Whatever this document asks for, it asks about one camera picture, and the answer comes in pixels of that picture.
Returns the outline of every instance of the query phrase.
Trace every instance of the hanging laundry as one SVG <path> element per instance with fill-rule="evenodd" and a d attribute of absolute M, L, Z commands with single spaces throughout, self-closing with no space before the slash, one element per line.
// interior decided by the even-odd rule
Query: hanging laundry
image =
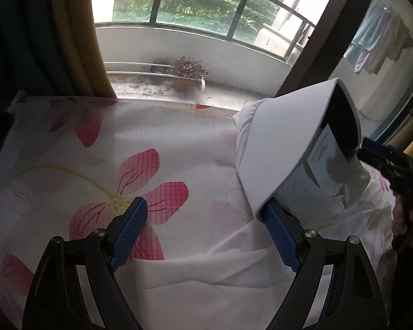
<path fill-rule="evenodd" d="M 378 74 L 386 57 L 397 61 L 402 49 L 413 47 L 413 39 L 399 12 L 382 1 L 371 5 L 344 54 L 359 74 L 364 69 Z"/>

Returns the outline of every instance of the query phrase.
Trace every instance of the dried plant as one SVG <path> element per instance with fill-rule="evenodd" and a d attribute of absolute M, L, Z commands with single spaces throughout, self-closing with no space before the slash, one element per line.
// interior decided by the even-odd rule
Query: dried plant
<path fill-rule="evenodd" d="M 208 72 L 202 68 L 200 62 L 189 59 L 187 57 L 182 57 L 171 65 L 172 73 L 179 77 L 200 79 L 205 77 Z"/>

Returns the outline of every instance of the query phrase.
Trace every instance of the hand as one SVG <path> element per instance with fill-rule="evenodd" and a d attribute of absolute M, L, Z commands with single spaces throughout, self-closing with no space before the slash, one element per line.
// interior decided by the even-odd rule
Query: hand
<path fill-rule="evenodd" d="M 392 233 L 395 237 L 407 233 L 407 225 L 404 222 L 404 208 L 402 206 L 401 196 L 395 194 L 396 203 L 393 209 Z M 410 211 L 410 221 L 413 222 L 413 210 Z M 409 247 L 413 248 L 413 239 L 409 243 Z"/>

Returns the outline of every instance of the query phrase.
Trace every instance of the blue textured pad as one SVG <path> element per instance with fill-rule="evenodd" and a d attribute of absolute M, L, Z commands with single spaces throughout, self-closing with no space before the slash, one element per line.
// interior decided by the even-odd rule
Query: blue textured pad
<path fill-rule="evenodd" d="M 263 207 L 260 216 L 280 253 L 281 260 L 297 272 L 302 264 L 298 258 L 298 246 L 281 217 L 269 202 Z"/>
<path fill-rule="evenodd" d="M 147 213 L 147 202 L 142 199 L 130 214 L 124 228 L 119 232 L 113 243 L 113 256 L 109 262 L 111 271 L 114 272 L 119 266 L 126 264 L 136 239 L 147 220 Z"/>

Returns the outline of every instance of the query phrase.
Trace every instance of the yellow flower stem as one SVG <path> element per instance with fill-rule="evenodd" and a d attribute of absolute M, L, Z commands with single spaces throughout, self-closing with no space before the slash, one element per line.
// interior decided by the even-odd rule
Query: yellow flower stem
<path fill-rule="evenodd" d="M 85 180 L 89 183 L 91 183 L 93 186 L 95 186 L 97 189 L 99 189 L 100 191 L 104 192 L 107 196 L 110 196 L 110 192 L 107 191 L 104 187 L 102 187 L 101 185 L 99 185 L 98 183 L 96 183 L 95 181 L 93 181 L 92 179 L 90 179 L 89 177 L 87 177 L 86 175 L 80 174 L 79 172 L 76 172 L 74 170 L 71 170 L 67 167 L 63 167 L 63 166 L 57 166 L 57 165 L 40 165 L 40 166 L 35 166 L 35 167 L 31 167 L 28 168 L 26 170 L 23 170 L 23 172 L 21 174 L 24 174 L 25 172 L 28 171 L 32 171 L 32 170 L 36 170 L 36 169 L 40 169 L 40 168 L 51 168 L 54 170 L 60 170 L 63 172 L 67 172 L 69 174 L 75 175 L 76 177 L 81 178 L 82 180 Z"/>

